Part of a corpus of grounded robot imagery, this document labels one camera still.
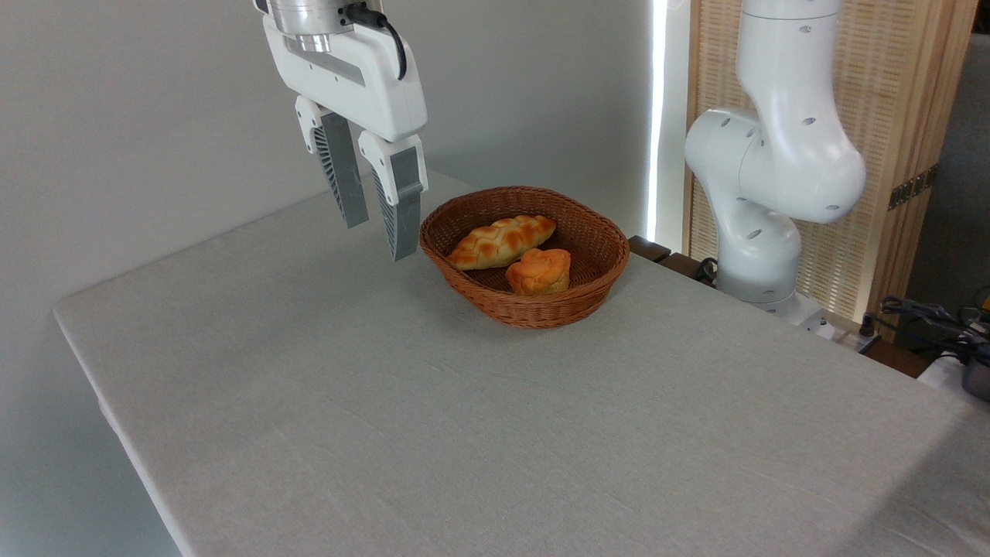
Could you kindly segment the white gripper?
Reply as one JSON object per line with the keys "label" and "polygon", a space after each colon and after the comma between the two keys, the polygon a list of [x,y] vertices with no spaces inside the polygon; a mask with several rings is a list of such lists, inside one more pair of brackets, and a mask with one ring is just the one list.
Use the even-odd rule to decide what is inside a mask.
{"label": "white gripper", "polygon": [[360,134],[358,145],[374,174],[392,260],[411,256],[418,246],[421,195],[428,190],[423,145],[415,134],[427,123],[427,111],[413,54],[407,54],[407,73],[399,79],[395,43],[386,32],[357,26],[329,36],[328,53],[305,52],[272,17],[263,15],[262,21],[280,77],[301,95],[295,111],[302,137],[318,156],[346,226],[369,219],[350,121],[370,131]]}

